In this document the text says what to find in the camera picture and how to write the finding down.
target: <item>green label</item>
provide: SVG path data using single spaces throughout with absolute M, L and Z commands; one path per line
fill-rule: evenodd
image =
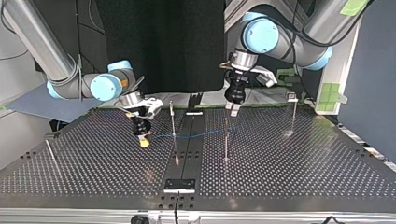
M 294 76 L 294 68 L 289 68 L 289 69 L 277 69 L 276 75 L 279 76 L 289 76 L 292 77 Z
M 356 16 L 361 12 L 368 2 L 369 0 L 348 0 L 346 5 L 341 10 L 341 14 L 346 16 Z

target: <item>blue joint cap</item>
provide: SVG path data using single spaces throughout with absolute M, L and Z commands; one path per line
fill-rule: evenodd
M 90 88 L 93 97 L 100 101 L 115 99 L 122 93 L 120 80 L 110 74 L 102 74 L 94 78 Z
M 53 98 L 64 99 L 61 95 L 58 94 L 58 92 L 56 92 L 56 90 L 53 88 L 52 84 L 49 81 L 47 81 L 47 89 L 49 90 L 49 95 Z
M 265 15 L 248 12 L 242 21 L 251 21 L 261 16 Z M 262 18 L 249 24 L 242 34 L 242 38 L 248 50 L 257 54 L 264 54 L 277 45 L 279 31 L 273 22 Z
M 331 57 L 332 57 L 332 47 L 328 47 L 326 49 L 326 52 L 324 52 L 324 54 L 320 57 L 319 60 L 317 60 L 315 63 L 312 63 L 311 65 L 308 65 L 307 67 L 305 67 L 305 69 L 312 71 L 320 70 L 327 65 Z
M 124 60 L 124 61 L 120 61 L 117 63 L 111 63 L 107 66 L 107 69 L 109 72 L 113 71 L 113 70 L 117 70 L 117 69 L 132 69 L 131 64 Z

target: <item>perforated metal table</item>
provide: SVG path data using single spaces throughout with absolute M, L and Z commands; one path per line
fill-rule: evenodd
M 396 174 L 322 116 L 291 107 L 169 112 L 139 147 L 119 110 L 95 110 L 0 171 L 1 208 L 396 214 Z M 230 122 L 225 160 L 224 120 Z M 194 179 L 195 193 L 163 193 Z

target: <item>robotic arm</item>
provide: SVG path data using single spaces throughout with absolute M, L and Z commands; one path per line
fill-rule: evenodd
M 116 107 L 132 121 L 132 130 L 142 147 L 149 145 L 150 119 L 159 113 L 163 102 L 144 99 L 138 89 L 132 66 L 127 61 L 113 63 L 103 74 L 82 75 L 79 66 L 61 47 L 32 0 L 7 0 L 4 15 L 15 33 L 29 49 L 47 75 L 47 88 L 54 98 L 119 99 Z
M 226 108 L 232 110 L 233 117 L 237 116 L 241 104 L 246 100 L 245 87 L 249 73 L 260 74 L 261 80 L 264 80 L 262 84 L 267 87 L 277 84 L 271 71 L 257 65 L 259 55 L 266 54 L 310 70 L 323 68 L 332 56 L 332 47 L 310 44 L 276 23 L 256 12 L 248 12 L 241 21 L 241 35 L 230 60 L 230 87 L 225 92 Z
M 232 70 L 230 87 L 225 92 L 226 108 L 232 110 L 231 115 L 236 116 L 246 100 L 249 73 L 261 74 L 261 83 L 267 87 L 277 83 L 272 72 L 257 66 L 259 55 L 266 54 L 308 70 L 319 70 L 332 57 L 332 46 L 349 34 L 373 2 L 360 1 L 352 6 L 348 0 L 321 1 L 301 32 L 289 30 L 264 14 L 246 13 L 241 20 L 241 35 L 232 57 L 228 66 L 223 66 Z

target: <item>black curtain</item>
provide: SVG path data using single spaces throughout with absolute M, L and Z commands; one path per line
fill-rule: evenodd
M 223 85 L 224 2 L 97 0 L 111 63 L 128 60 L 144 93 L 216 91 Z

